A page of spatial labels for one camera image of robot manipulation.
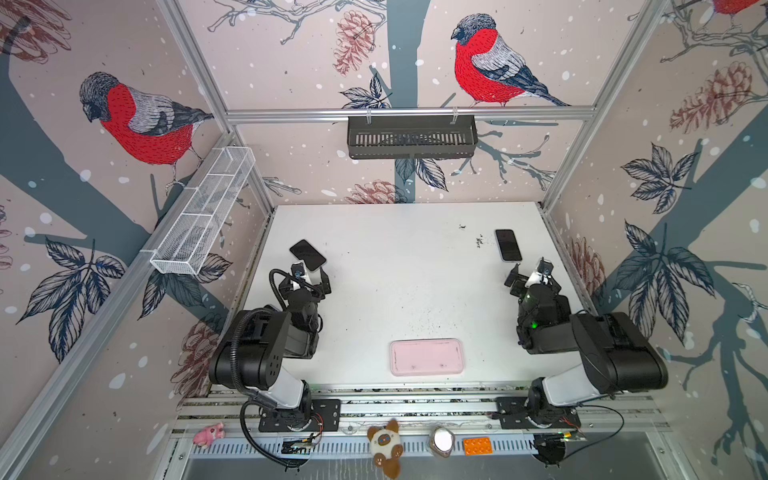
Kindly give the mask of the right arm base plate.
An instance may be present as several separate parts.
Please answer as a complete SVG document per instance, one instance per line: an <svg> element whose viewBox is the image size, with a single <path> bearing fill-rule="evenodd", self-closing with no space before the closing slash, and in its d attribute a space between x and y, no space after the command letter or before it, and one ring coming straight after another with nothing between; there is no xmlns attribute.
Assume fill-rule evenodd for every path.
<svg viewBox="0 0 768 480"><path fill-rule="evenodd" d="M545 400L529 404L527 397L497 397L496 418L504 430L556 429L575 430L581 421L574 407L557 407Z"/></svg>

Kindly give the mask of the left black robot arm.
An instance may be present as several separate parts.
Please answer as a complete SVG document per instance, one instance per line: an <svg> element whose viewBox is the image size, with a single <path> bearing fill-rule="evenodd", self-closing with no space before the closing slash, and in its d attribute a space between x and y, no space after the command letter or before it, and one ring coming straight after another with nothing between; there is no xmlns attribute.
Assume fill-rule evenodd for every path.
<svg viewBox="0 0 768 480"><path fill-rule="evenodd" d="M210 382L258 406L261 432L320 428L309 385L282 366L286 358L310 360L316 353L324 326L319 304L332 292L324 269L317 273L313 283L303 261L288 272L271 270L278 305L239 311L211 356Z"/></svg>

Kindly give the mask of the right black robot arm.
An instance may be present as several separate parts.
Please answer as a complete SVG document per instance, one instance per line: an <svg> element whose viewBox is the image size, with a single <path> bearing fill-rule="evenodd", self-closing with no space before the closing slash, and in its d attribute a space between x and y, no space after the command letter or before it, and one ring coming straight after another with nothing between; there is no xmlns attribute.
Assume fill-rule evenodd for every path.
<svg viewBox="0 0 768 480"><path fill-rule="evenodd" d="M577 428L580 404L668 383L663 360L626 314L573 313L552 271L542 258L531 275L514 266L504 281L518 299L518 344L531 355L576 352L580 363L533 380L525 397L499 397L504 429Z"/></svg>

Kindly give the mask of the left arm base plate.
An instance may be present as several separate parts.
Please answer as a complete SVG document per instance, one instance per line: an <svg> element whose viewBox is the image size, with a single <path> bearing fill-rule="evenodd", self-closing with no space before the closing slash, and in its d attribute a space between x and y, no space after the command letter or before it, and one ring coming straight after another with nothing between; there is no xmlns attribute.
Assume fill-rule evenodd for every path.
<svg viewBox="0 0 768 480"><path fill-rule="evenodd" d="M260 433L336 432L339 428L341 401L315 399L295 409L267 410L261 414Z"/></svg>

